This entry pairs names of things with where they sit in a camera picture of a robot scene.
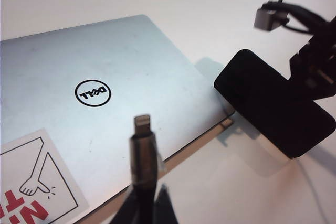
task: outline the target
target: white desk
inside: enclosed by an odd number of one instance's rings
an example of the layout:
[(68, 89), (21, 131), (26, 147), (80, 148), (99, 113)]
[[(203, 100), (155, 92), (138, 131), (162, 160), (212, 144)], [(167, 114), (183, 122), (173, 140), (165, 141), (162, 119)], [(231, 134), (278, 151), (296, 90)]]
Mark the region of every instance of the white desk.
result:
[[(266, 1), (1, 0), (1, 39), (146, 14), (190, 61), (213, 69), (213, 77), (238, 50), (249, 48), (287, 78), (290, 57), (309, 36), (253, 29), (255, 11)], [(328, 20), (336, 14), (336, 0), (285, 1)], [(336, 118), (335, 97), (318, 103)], [(274, 148), (266, 150), (267, 140), (239, 114), (233, 119), (232, 127), (160, 180), (170, 188), (179, 222), (333, 223), (336, 133), (289, 161)]]

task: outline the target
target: laptop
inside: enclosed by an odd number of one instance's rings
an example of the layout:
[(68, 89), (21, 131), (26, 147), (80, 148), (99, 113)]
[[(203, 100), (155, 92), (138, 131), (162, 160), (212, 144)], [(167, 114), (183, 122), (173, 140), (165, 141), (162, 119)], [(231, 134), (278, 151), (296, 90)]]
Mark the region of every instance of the laptop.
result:
[(45, 129), (94, 210), (130, 184), (133, 118), (163, 159), (234, 109), (144, 16), (1, 42), (1, 144)]

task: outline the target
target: cartoon sticker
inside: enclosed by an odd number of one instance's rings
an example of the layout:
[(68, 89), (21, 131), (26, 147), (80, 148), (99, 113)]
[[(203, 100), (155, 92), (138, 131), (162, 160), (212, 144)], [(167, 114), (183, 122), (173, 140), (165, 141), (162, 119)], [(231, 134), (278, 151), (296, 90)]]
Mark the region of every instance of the cartoon sticker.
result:
[(1, 146), (0, 223), (68, 223), (87, 207), (44, 130)]

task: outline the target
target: cable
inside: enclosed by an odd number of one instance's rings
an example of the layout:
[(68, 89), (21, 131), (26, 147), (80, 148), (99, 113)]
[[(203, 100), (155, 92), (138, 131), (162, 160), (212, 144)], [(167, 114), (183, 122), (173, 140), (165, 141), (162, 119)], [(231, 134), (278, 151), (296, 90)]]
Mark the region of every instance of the cable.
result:
[(313, 33), (311, 33), (311, 32), (308, 31), (308, 30), (302, 30), (302, 29), (295, 28), (295, 27), (292, 27), (292, 26), (287, 26), (287, 25), (282, 25), (282, 26), (283, 26), (284, 28), (288, 29), (288, 30), (296, 31), (296, 32), (298, 32), (298, 33), (313, 35)]

